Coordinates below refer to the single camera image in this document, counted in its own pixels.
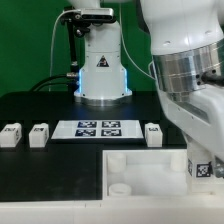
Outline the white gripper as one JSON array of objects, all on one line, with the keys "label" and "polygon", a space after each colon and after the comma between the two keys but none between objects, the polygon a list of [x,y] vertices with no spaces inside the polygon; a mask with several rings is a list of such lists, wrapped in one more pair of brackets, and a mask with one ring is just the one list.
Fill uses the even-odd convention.
[{"label": "white gripper", "polygon": [[224,161],[224,88],[206,85],[191,92],[184,103],[173,102],[161,90],[158,95],[167,119]]}]

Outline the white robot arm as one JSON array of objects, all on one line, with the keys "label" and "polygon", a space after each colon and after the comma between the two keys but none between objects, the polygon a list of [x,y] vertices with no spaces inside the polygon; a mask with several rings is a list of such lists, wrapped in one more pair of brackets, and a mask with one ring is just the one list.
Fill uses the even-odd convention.
[{"label": "white robot arm", "polygon": [[[121,65],[121,24],[102,1],[68,0],[85,25],[85,62],[75,96],[115,103],[131,94]],[[136,0],[151,37],[152,66],[163,112],[190,148],[224,161],[224,0]]]}]

